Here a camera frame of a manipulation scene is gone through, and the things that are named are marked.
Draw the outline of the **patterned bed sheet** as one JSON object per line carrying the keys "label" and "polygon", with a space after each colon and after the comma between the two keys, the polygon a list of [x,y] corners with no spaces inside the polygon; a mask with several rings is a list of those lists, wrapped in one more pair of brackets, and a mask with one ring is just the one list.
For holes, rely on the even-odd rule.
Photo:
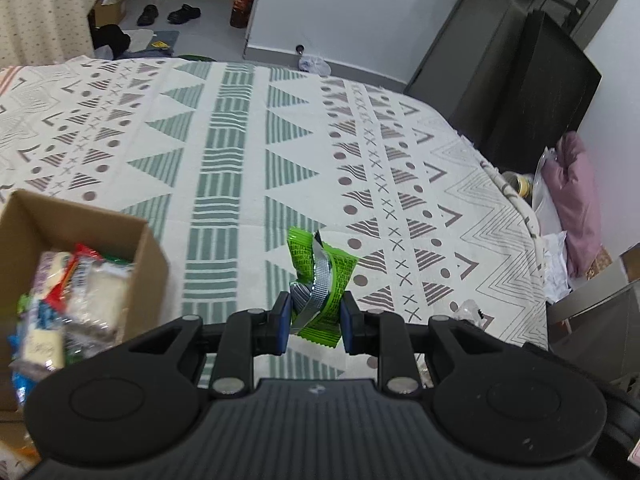
{"label": "patterned bed sheet", "polygon": [[474,302],[488,334],[547,342],[539,226],[430,106],[246,63],[74,58],[1,73],[1,194],[145,221],[166,318],[222,322],[294,280],[291,228],[357,263],[363,309],[411,323]]}

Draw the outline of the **left black shoe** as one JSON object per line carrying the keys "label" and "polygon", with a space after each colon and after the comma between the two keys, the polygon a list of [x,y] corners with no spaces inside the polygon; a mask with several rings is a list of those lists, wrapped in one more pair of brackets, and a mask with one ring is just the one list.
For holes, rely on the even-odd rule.
{"label": "left black shoe", "polygon": [[157,6],[155,4],[147,4],[137,18],[138,27],[151,27],[158,18]]}

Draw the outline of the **table with dotted cloth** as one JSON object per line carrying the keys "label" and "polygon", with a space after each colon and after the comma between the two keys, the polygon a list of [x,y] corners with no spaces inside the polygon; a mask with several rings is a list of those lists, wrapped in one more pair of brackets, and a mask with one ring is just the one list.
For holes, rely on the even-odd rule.
{"label": "table with dotted cloth", "polygon": [[1,66],[92,55],[88,15],[98,0],[1,0]]}

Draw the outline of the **blueberry cake package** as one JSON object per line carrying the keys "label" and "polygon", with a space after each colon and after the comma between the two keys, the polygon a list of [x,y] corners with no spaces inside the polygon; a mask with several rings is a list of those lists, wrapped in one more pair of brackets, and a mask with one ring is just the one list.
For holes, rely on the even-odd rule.
{"label": "blueberry cake package", "polygon": [[70,260],[69,252],[48,250],[40,255],[20,326],[20,343],[14,370],[35,382],[65,365],[64,322],[48,303]]}

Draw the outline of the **pink pillow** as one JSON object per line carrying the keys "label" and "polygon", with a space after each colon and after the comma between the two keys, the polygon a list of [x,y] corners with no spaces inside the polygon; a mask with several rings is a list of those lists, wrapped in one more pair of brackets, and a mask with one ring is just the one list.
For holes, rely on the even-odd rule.
{"label": "pink pillow", "polygon": [[578,133],[565,133],[541,168],[556,213],[566,232],[568,273],[585,276],[602,245],[596,176]]}

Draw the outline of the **green silver snack packet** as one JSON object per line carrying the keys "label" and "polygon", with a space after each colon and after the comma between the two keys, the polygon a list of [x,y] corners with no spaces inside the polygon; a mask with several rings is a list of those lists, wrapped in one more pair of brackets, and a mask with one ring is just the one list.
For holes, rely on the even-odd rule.
{"label": "green silver snack packet", "polygon": [[291,333],[335,348],[341,339],[340,303],[358,258],[324,242],[320,232],[288,229],[288,251],[296,271],[290,284]]}

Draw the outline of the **brown cardboard box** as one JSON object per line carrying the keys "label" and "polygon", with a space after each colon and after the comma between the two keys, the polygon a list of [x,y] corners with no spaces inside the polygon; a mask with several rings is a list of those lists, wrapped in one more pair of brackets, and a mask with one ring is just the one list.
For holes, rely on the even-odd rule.
{"label": "brown cardboard box", "polygon": [[1,211],[1,408],[160,322],[169,266],[149,221],[16,190]]}

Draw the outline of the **black shoe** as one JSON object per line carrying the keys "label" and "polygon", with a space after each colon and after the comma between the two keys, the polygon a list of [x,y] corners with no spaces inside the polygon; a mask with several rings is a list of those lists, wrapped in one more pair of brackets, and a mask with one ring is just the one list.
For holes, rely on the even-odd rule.
{"label": "black shoe", "polygon": [[171,25],[182,25],[201,17],[201,9],[196,6],[184,4],[180,9],[171,11],[167,15],[167,21]]}
{"label": "black shoe", "polygon": [[157,6],[155,4],[147,4],[137,18],[138,27],[151,27],[158,18]]}

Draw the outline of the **purple snack packet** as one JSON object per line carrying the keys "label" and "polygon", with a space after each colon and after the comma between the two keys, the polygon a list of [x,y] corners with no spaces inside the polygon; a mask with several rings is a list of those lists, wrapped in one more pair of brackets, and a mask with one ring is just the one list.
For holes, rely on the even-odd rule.
{"label": "purple snack packet", "polygon": [[459,321],[466,321],[475,326],[481,326],[484,321],[484,315],[477,303],[468,299],[462,302],[458,310],[454,312],[454,318]]}

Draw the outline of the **white rice cake packet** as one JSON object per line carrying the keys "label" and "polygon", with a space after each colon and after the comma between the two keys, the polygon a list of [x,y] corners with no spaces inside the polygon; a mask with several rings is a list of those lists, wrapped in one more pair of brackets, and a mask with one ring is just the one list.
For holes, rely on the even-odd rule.
{"label": "white rice cake packet", "polygon": [[99,339],[115,337],[134,266],[122,260],[82,260],[65,291],[64,323]]}

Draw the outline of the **red snack packet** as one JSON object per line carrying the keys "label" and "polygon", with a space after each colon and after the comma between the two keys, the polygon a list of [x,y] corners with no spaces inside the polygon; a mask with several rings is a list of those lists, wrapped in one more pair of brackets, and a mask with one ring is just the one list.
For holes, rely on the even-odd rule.
{"label": "red snack packet", "polygon": [[65,291],[70,286],[73,274],[78,269],[82,260],[88,260],[90,263],[102,262],[104,258],[95,249],[84,244],[77,243],[73,255],[68,260],[62,278],[52,287],[44,300],[47,305],[55,310],[58,314],[66,311]]}

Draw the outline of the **right black shoe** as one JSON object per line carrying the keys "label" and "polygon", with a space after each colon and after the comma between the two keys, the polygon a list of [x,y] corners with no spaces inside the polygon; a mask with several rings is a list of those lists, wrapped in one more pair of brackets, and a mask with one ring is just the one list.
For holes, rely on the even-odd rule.
{"label": "right black shoe", "polygon": [[167,21],[171,25],[182,25],[201,17],[201,9],[196,6],[184,4],[180,9],[171,11],[167,15]]}

